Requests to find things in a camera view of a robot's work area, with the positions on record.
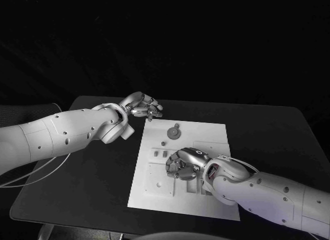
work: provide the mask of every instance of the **black background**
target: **black background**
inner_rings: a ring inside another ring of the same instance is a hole
[[[330,5],[0,3],[0,104],[135,91],[298,108],[330,160]]]

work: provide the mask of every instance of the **table surface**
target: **table surface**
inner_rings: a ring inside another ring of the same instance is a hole
[[[80,96],[69,110],[121,100]],[[330,192],[330,162],[297,108],[173,100],[160,103],[161,119],[226,124],[233,158],[261,172]],[[144,117],[128,119],[135,132],[127,140],[119,137],[111,144],[92,141],[47,178],[23,187],[10,209],[11,219],[135,235],[194,232],[230,239],[245,239],[245,234],[258,239],[311,238],[241,207],[241,221],[127,207],[145,122]],[[27,181],[43,177],[65,157],[57,157]],[[36,168],[47,161],[39,161]]]

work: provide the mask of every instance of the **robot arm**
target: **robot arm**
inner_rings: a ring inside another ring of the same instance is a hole
[[[65,111],[26,124],[1,127],[0,175],[30,162],[76,152],[93,140],[109,144],[118,136],[128,139],[134,133],[128,115],[151,121],[153,117],[161,117],[157,109],[163,109],[158,102],[135,92],[119,104],[105,103],[92,109]]]
[[[239,204],[268,221],[330,239],[330,193],[265,172],[249,173],[230,157],[209,158],[192,147],[170,156],[166,171],[181,180],[203,172],[203,189],[223,204]]]

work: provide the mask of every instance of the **table leg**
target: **table leg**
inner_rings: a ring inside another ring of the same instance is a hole
[[[50,235],[52,235],[52,230],[53,230],[55,225],[53,224],[43,224],[39,235],[37,235],[37,240],[49,240]]]

